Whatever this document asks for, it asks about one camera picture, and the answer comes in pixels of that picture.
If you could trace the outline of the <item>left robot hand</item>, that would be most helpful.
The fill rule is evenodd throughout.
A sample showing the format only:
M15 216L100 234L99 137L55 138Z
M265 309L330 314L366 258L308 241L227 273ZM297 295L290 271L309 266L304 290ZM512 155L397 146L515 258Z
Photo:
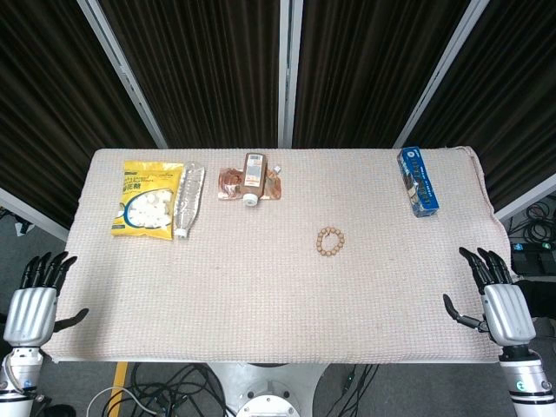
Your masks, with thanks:
M13 348L40 348L53 334L79 324L88 308L58 320L57 303L70 268L77 258L63 251L33 257L25 266L19 287L3 318L3 339Z

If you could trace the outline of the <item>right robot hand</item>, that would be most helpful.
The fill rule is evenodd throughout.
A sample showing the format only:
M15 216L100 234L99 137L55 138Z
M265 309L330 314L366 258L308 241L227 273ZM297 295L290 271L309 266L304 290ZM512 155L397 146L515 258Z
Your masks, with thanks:
M535 336L533 319L521 289L513 284L504 260L493 251L478 248L474 253L459 248L467 261L483 307L481 320L460 314L448 295L442 295L445 310L457 323L490 338L502 348L525 346Z

